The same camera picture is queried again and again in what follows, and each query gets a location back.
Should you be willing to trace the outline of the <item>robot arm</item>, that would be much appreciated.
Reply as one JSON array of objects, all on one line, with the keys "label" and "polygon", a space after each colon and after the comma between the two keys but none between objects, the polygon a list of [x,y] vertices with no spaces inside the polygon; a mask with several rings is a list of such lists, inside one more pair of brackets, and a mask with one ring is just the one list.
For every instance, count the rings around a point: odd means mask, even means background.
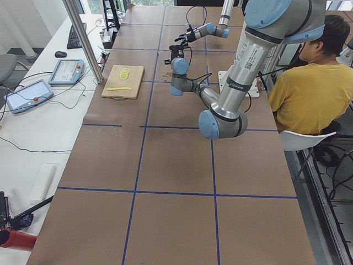
[{"label": "robot arm", "polygon": [[186,13],[186,24],[185,24],[186,32],[183,34],[180,34],[174,41],[175,42],[179,41],[181,45],[186,45],[188,43],[194,42],[208,35],[213,35],[220,38],[228,38],[229,36],[228,24],[231,19],[232,9],[234,6],[241,7],[242,3],[243,1],[231,1],[231,0],[224,1],[218,25],[214,25],[212,22],[209,22],[207,24],[203,22],[203,25],[195,28],[191,26],[188,20],[188,13],[193,8],[191,7]]},{"label": "robot arm", "polygon": [[245,132],[247,117],[239,106],[273,47],[317,39],[324,29],[325,1],[248,1],[244,10],[245,38],[223,78],[223,89],[217,94],[201,78],[187,77],[189,63],[183,50],[188,43],[207,35],[226,38],[233,6],[233,1],[224,2],[217,26],[207,23],[190,27],[180,35],[181,43],[169,47],[171,58],[164,62],[172,68],[170,93],[181,96],[194,92],[207,106],[199,115],[199,130],[211,140],[237,137]]}]

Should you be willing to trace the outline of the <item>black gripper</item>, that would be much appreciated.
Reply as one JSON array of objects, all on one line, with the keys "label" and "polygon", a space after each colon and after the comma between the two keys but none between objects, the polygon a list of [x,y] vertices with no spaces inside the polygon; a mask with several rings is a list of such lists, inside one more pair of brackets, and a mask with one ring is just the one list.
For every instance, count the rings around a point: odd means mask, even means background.
[{"label": "black gripper", "polygon": [[191,29],[190,31],[179,35],[176,39],[175,42],[180,42],[180,45],[185,45],[188,43],[191,43],[196,40],[196,34],[195,34],[195,29]]},{"label": "black gripper", "polygon": [[171,45],[169,47],[171,52],[170,59],[173,60],[175,58],[184,58],[184,45]]}]

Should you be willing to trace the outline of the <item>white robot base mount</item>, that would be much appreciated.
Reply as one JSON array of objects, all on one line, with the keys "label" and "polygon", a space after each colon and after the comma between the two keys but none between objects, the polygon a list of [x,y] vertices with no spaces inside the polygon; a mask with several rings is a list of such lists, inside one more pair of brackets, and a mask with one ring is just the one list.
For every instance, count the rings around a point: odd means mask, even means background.
[{"label": "white robot base mount", "polygon": [[[218,84],[219,84],[220,92],[223,91],[223,89],[225,87],[227,75],[228,75],[227,71],[218,71]],[[246,97],[259,97],[260,96],[256,80],[253,81],[250,90],[247,92],[247,94],[245,96]]]}]

